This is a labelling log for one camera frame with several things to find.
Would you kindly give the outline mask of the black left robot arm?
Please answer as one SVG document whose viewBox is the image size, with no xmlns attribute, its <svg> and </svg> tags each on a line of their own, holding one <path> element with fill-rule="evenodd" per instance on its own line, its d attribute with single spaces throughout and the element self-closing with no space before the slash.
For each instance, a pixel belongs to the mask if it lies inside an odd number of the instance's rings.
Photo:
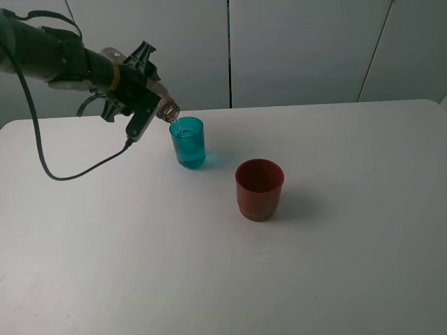
<svg viewBox="0 0 447 335">
<path fill-rule="evenodd" d="M 80 32 L 28 25 L 27 20 L 35 17 L 72 23 L 47 10 L 33 10 L 20 17 L 1 9 L 1 42 L 24 76 L 41 80 L 53 89 L 92 92 L 94 98 L 105 100 L 101 116 L 107 122 L 117 114 L 156 111 L 161 99 L 147 88 L 149 77 L 156 75 L 148 57 L 132 55 L 124 61 L 113 61 L 87 49 Z"/>
</svg>

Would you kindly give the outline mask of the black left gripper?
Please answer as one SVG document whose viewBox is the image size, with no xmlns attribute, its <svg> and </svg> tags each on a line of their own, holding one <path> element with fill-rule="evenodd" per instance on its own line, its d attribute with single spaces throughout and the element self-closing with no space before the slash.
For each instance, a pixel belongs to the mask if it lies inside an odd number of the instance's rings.
<svg viewBox="0 0 447 335">
<path fill-rule="evenodd" d="M 156 70 L 156 66 L 149 60 L 155 51 L 155 47 L 143 41 L 123 61 L 124 65 L 112 65 L 113 78 L 105 93 L 105 104 L 101 113 L 104 121 L 113 123 L 117 114 L 133 113 L 132 100 L 139 97 L 146 88 L 143 75 L 151 75 Z"/>
</svg>

